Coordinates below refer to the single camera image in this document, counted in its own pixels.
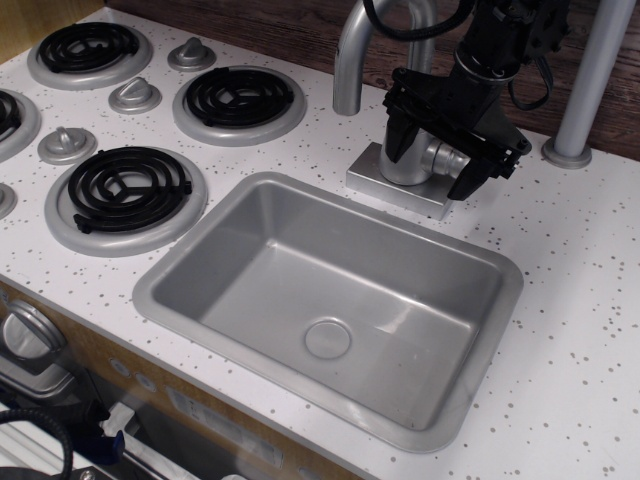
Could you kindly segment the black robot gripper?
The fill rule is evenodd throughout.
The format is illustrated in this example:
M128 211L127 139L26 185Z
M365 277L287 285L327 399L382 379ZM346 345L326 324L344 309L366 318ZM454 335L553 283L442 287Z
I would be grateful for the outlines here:
M406 68L393 71L385 153L397 164L424 130L467 155L469 163L447 197L466 200L490 177L508 178L531 145L504 114L500 97L517 65L493 68L458 47L446 77Z

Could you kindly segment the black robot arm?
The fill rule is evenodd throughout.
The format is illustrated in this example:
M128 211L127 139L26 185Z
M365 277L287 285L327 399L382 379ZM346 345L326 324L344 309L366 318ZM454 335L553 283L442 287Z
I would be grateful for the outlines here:
M426 40L473 19L454 51L448 76L397 68L384 105L388 113L381 170L412 185L438 169L424 155L432 141L466 156L447 196L465 200L490 178L508 178L531 150L504 114L500 98L512 91L521 66L533 63L547 90L553 77L546 54L568 33L566 1L462 1L447 20L413 31L376 26L397 40Z

